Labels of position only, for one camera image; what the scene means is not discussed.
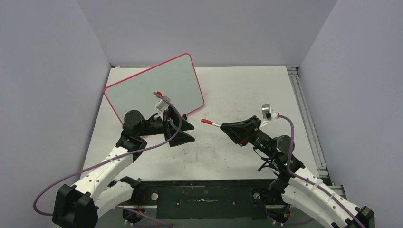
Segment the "red marker cap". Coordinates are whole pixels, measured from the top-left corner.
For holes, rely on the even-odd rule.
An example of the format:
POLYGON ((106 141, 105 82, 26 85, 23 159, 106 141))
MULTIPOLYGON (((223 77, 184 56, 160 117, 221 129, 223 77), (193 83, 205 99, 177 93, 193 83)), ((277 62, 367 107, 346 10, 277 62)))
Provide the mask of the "red marker cap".
POLYGON ((213 122, 210 120, 207 120, 207 119, 201 119, 201 122, 205 123, 205 124, 213 125, 213 122))

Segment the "pink framed whiteboard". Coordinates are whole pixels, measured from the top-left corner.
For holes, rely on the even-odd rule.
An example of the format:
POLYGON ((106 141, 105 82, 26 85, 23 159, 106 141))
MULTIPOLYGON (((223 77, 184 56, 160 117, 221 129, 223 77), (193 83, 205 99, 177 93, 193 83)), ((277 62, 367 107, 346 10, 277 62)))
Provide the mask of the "pink framed whiteboard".
POLYGON ((130 110, 138 110, 148 118, 156 113, 155 92, 170 98, 180 114, 190 114, 204 106, 190 54, 183 53, 150 68, 112 68, 97 119, 119 128, 130 110))

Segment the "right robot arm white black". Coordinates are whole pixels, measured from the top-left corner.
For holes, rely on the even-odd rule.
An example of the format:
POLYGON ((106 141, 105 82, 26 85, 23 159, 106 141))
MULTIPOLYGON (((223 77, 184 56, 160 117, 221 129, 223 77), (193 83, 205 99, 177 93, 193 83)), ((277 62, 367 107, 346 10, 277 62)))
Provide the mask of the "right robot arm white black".
POLYGON ((286 203, 301 210, 326 228, 374 228, 374 212, 368 206, 359 207, 337 194, 292 153, 295 129, 288 121, 291 135, 271 138, 264 133, 261 120, 253 116, 245 121, 218 124, 239 146, 248 143, 266 155, 264 166, 277 176, 270 184, 269 198, 274 203, 286 203))

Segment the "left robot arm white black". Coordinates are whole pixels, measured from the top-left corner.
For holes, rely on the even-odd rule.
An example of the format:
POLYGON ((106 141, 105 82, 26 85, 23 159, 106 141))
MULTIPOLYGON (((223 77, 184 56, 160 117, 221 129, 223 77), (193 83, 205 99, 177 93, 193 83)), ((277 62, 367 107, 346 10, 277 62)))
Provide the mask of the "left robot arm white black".
POLYGON ((138 110, 127 112, 121 137, 102 164, 73 185, 59 188, 53 223, 62 228, 93 228, 101 216, 120 203, 137 204, 142 197, 141 190, 136 188, 138 180, 123 177, 113 186, 110 183, 142 154, 147 146, 144 136, 162 134, 174 147, 194 142, 189 130, 194 130, 194 126, 171 106, 158 118, 145 119, 138 110))

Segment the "aluminium side rail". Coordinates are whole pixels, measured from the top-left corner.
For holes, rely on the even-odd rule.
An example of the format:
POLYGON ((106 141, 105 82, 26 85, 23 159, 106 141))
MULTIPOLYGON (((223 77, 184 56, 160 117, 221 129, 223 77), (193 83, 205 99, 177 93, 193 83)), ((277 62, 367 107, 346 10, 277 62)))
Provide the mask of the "aluminium side rail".
POLYGON ((299 80, 298 68, 287 67, 288 76, 290 78, 297 104, 300 109, 304 126, 307 132, 308 140, 313 152, 315 163, 320 177, 329 178, 329 173, 323 151, 319 142, 319 138, 313 123, 311 113, 309 111, 307 101, 303 92, 302 85, 299 80))

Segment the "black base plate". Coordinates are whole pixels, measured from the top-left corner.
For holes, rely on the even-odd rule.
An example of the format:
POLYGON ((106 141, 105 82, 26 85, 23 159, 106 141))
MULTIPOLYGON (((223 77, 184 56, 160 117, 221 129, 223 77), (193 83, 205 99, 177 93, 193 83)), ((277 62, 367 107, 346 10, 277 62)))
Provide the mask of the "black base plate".
POLYGON ((134 209, 156 209, 157 219, 290 218, 290 206, 269 189, 272 179, 142 181, 129 200, 134 209))

